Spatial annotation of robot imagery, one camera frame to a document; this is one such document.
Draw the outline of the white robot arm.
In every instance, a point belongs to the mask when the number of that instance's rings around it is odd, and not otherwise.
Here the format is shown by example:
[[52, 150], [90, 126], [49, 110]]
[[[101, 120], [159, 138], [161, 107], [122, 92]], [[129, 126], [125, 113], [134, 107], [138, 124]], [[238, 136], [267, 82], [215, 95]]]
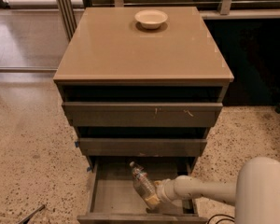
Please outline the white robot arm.
[[234, 183], [202, 182], [189, 175], [164, 179], [144, 201], [155, 208], [201, 197], [234, 206], [234, 224], [280, 224], [280, 162], [253, 158], [242, 166]]

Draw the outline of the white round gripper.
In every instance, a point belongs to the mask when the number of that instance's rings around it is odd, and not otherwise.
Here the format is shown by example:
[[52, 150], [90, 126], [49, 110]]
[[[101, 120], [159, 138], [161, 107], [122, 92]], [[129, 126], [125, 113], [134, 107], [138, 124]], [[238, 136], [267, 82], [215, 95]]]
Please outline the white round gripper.
[[160, 205], [161, 201], [163, 203], [171, 203], [177, 199], [174, 180], [156, 180], [154, 181], [154, 184], [156, 185], [157, 195], [153, 194], [144, 199], [145, 203], [150, 209], [155, 209]]

